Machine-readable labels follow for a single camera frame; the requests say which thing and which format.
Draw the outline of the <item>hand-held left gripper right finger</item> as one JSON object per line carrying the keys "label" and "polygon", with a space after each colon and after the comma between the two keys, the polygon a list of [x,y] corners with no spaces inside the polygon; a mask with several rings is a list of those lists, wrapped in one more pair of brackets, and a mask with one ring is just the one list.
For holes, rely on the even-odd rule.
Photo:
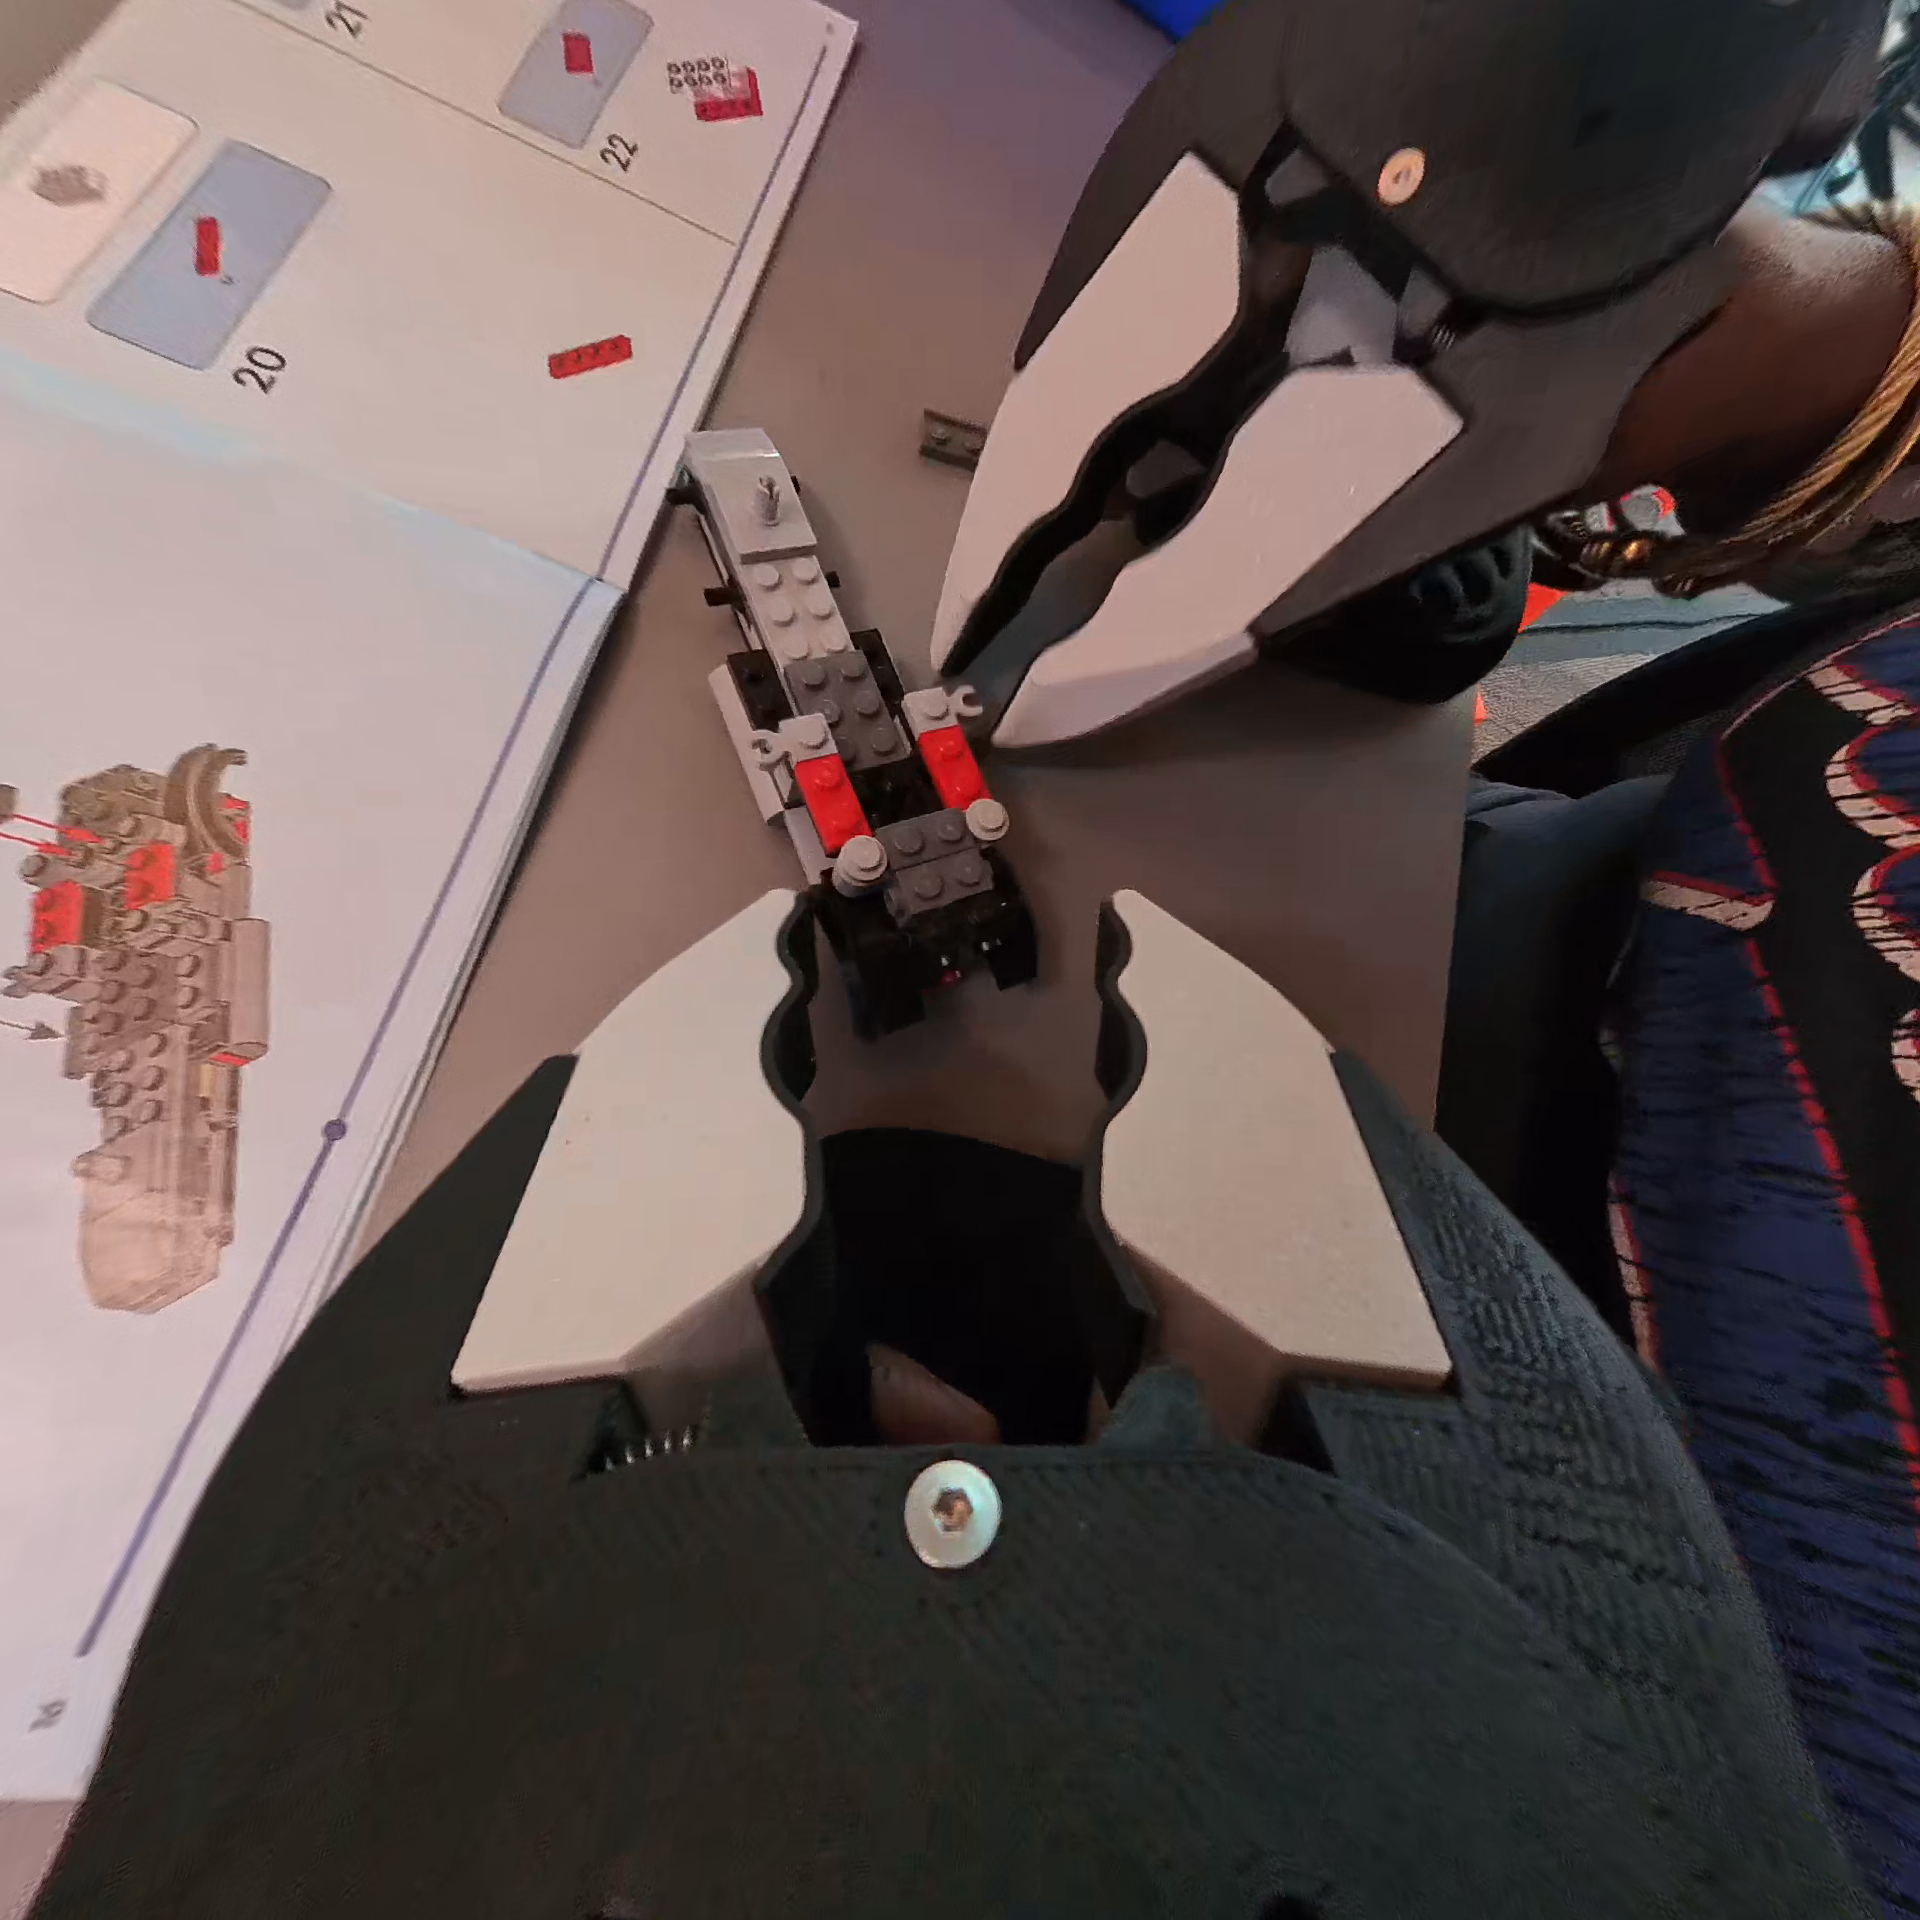
{"label": "hand-held left gripper right finger", "polygon": [[1206,1396],[1450,1387],[1450,1349],[1327,1038],[1142,892],[1102,906],[1100,936],[1118,1052],[1096,1211],[1145,1285],[1158,1355]]}

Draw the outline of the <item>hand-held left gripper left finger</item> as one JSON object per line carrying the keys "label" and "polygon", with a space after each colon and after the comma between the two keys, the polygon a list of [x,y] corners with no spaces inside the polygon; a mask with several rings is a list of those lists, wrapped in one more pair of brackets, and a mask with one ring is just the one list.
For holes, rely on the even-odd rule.
{"label": "hand-held left gripper left finger", "polygon": [[775,1377],[756,1300],[810,1211],[800,1069],[812,987],[785,886],[667,960],[578,1046],[451,1384],[467,1395],[617,1381],[654,1430]]}

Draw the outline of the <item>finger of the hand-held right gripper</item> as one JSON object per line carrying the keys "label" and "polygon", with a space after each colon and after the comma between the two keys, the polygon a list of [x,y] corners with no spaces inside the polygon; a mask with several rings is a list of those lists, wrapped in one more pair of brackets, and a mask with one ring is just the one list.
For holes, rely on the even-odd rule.
{"label": "finger of the hand-held right gripper", "polygon": [[983,443],[931,632],[938,669],[1019,542],[1071,507],[1097,445],[1208,364],[1241,315],[1241,202],[1177,157],[1113,249],[1016,372]]}
{"label": "finger of the hand-held right gripper", "polygon": [[1026,669],[993,742],[1071,742],[1249,665],[1258,619],[1460,433],[1409,369],[1289,374],[1239,428],[1190,516],[1130,560]]}

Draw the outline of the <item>person's dark pants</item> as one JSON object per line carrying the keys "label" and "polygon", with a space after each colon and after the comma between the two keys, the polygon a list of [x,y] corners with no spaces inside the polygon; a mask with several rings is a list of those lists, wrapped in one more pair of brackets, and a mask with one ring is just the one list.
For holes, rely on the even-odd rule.
{"label": "person's dark pants", "polygon": [[1720,1132],[1698,960],[1722,930],[1647,900],[1664,794],[1738,625],[1598,684],[1474,776],[1464,824],[1436,1130],[1649,1365],[1712,1216]]}

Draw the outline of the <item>grey red toy brick vehicle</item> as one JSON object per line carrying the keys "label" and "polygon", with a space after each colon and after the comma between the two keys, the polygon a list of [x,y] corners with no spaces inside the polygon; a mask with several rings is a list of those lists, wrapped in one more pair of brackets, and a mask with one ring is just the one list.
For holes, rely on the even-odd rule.
{"label": "grey red toy brick vehicle", "polygon": [[708,676],[759,816],[785,827],[856,1032],[919,1025],[969,976],[1019,990],[1041,933],[1006,852],[1012,819],[972,741],[972,685],[910,688],[857,632],[800,481],[756,428],[688,434],[671,502],[698,513],[740,644]]}

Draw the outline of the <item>person's left hand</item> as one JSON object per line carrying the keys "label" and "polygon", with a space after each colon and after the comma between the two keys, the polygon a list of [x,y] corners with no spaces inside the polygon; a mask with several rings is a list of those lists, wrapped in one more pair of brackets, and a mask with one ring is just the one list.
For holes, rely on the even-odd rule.
{"label": "person's left hand", "polygon": [[870,1345],[871,1422],[878,1442],[897,1449],[994,1446],[994,1414],[926,1365],[880,1341]]}

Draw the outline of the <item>person's navy printed shirt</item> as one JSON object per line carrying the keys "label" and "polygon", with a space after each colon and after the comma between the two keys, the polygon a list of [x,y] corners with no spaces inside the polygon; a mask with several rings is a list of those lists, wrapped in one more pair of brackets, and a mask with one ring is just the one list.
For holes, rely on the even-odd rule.
{"label": "person's navy printed shirt", "polygon": [[1918,633],[1700,741],[1649,836],[1617,1257],[1886,1915],[1918,1906]]}

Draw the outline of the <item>person's right hand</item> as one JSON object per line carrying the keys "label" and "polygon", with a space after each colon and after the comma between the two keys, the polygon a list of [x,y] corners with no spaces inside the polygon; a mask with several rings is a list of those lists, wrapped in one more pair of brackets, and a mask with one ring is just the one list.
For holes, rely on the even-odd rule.
{"label": "person's right hand", "polygon": [[1729,241],[1726,305],[1633,390],[1595,476],[1536,528],[1548,584],[1916,595],[1918,227],[1907,203]]}

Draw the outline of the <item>orange traffic cone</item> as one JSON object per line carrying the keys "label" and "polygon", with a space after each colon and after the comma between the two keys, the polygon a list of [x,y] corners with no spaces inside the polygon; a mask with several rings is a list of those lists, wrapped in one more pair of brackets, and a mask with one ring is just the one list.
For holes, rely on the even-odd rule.
{"label": "orange traffic cone", "polygon": [[[1532,584],[1528,588],[1528,601],[1526,601],[1526,611],[1521,616],[1518,633],[1526,633],[1529,626],[1534,626],[1542,617],[1546,617],[1564,598],[1568,598],[1568,590],[1543,585],[1543,584]],[[1478,729],[1484,726],[1489,715],[1490,715],[1490,708],[1489,708],[1489,700],[1487,700],[1487,684],[1479,684],[1478,690],[1474,690],[1474,710],[1472,710],[1474,726]]]}

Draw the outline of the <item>open instruction booklet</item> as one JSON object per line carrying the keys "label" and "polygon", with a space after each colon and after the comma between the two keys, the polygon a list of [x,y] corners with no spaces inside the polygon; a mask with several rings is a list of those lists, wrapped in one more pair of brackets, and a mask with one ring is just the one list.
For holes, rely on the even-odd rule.
{"label": "open instruction booklet", "polygon": [[6,123],[6,1802],[346,1264],[856,35],[120,4]]}

